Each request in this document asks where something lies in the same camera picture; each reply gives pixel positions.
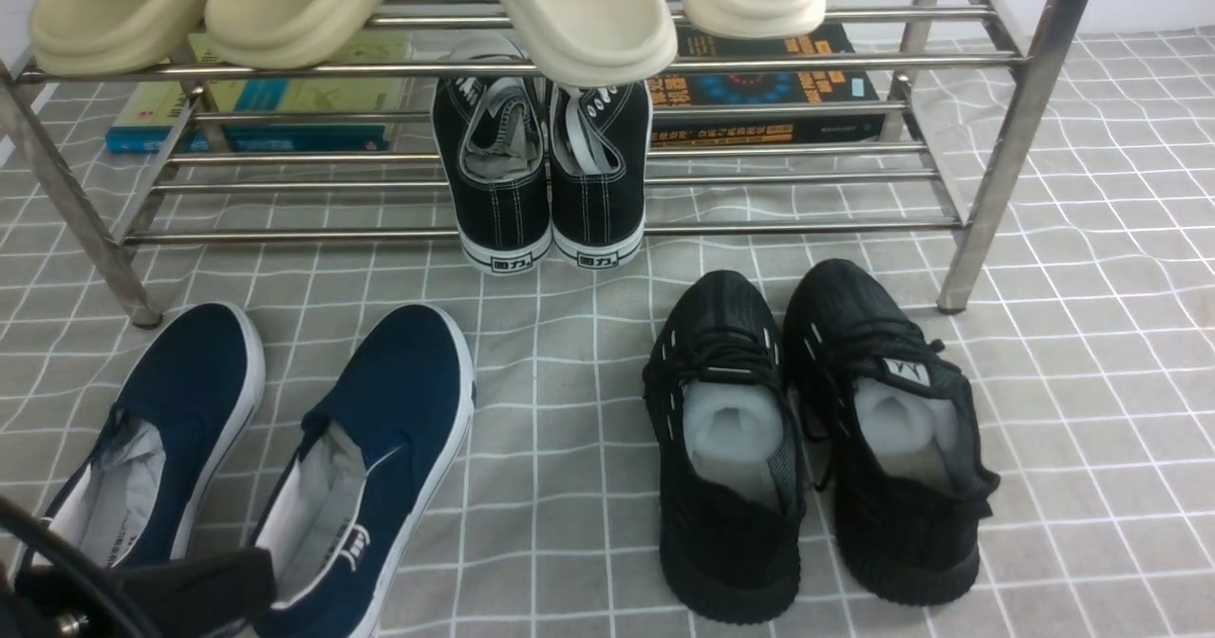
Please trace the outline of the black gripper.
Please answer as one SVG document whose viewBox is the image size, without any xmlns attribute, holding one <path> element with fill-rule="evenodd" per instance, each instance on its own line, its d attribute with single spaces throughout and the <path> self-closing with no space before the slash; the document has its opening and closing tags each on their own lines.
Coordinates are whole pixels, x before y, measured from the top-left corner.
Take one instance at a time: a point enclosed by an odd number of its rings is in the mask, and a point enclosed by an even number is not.
<svg viewBox="0 0 1215 638">
<path fill-rule="evenodd" d="M 2 582 L 4 637 L 234 637 L 276 599 L 269 551 L 132 569 L 78 553 Z"/>
</svg>

